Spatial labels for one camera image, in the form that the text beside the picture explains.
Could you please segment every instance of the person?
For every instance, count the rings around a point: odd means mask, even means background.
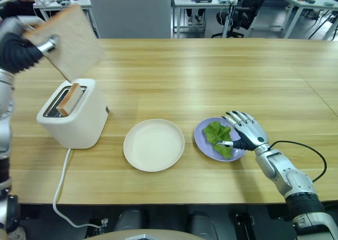
[[[204,12],[205,12],[205,9],[199,9],[199,11],[195,15],[195,18],[199,25],[203,24],[202,16]],[[186,9],[186,14],[188,15],[188,25],[192,25],[192,9]]]
[[[7,17],[36,15],[33,9],[34,2],[34,0],[16,0],[6,3],[4,8],[0,10],[0,23]]]

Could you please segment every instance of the robotic arm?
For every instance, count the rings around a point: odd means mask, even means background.
[[[10,120],[14,110],[12,94],[14,75],[28,69],[44,55],[55,49],[57,36],[40,46],[34,46],[22,34],[33,30],[30,25],[43,20],[34,16],[7,18],[0,26],[0,239],[18,226],[20,207],[18,197],[9,195],[12,180],[9,175],[11,154]]]
[[[285,198],[298,239],[338,240],[338,227],[325,213],[309,176],[281,151],[270,149],[267,134],[252,116],[239,111],[227,115],[223,118],[233,125],[241,139],[218,142],[218,145],[255,151],[259,167]]]

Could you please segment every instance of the white toaster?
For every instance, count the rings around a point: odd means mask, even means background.
[[[83,95],[69,116],[63,117],[57,106],[72,84],[63,82],[36,116],[39,124],[65,148],[88,149],[96,144],[109,115],[107,100],[93,79],[76,79]]]

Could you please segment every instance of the bread slice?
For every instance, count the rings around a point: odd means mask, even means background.
[[[57,106],[57,110],[61,113],[62,116],[69,116],[79,100],[83,95],[83,91],[81,90],[81,86],[78,83],[74,83],[70,88],[69,92]]]
[[[47,59],[72,82],[104,56],[103,49],[96,38],[81,6],[71,5],[58,12],[51,20],[24,33],[24,37],[38,46],[52,35],[59,36],[59,43]]]

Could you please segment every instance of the robot finger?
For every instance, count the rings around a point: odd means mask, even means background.
[[[233,141],[219,141],[216,145],[222,147],[233,147]]]
[[[242,121],[244,121],[245,123],[248,123],[247,121],[249,120],[249,118],[243,114],[242,112],[238,112],[238,111],[234,111],[240,118]]]
[[[237,123],[242,121],[242,119],[237,115],[236,111],[227,112],[227,115],[230,115]]]
[[[237,122],[235,122],[233,119],[231,119],[228,116],[223,115],[222,118],[224,118],[227,122],[229,122],[233,126],[237,124]]]
[[[250,120],[252,123],[254,123],[255,119],[251,115],[247,114],[246,112],[243,112],[243,114]]]

